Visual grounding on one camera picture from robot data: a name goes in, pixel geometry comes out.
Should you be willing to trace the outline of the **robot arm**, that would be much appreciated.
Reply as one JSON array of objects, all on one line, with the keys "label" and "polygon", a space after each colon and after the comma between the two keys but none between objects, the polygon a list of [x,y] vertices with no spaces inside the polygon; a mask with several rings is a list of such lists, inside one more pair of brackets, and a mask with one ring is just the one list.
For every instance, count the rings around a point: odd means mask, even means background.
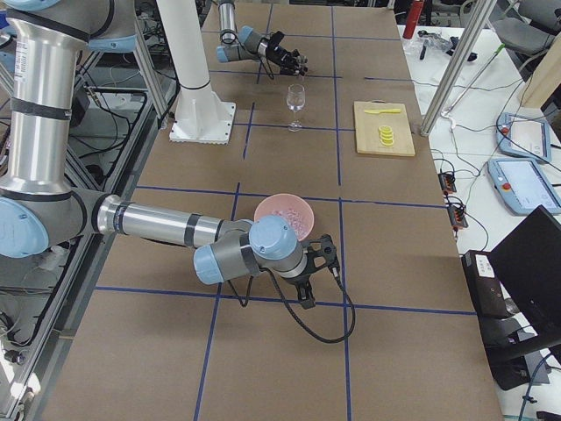
[{"label": "robot arm", "polygon": [[11,145],[1,179],[1,253],[24,258],[83,233],[119,233],[194,249],[206,284],[270,274],[315,300],[308,243],[278,217],[227,221],[71,187],[65,179],[77,55],[129,53],[138,42],[131,1],[9,1],[17,34]]},{"label": "robot arm", "polygon": [[276,65],[281,75],[306,75],[307,57],[297,49],[289,51],[281,45],[284,32],[263,34],[248,25],[238,30],[233,1],[219,1],[218,14],[221,44],[216,48],[216,53],[220,62],[267,62]]}]

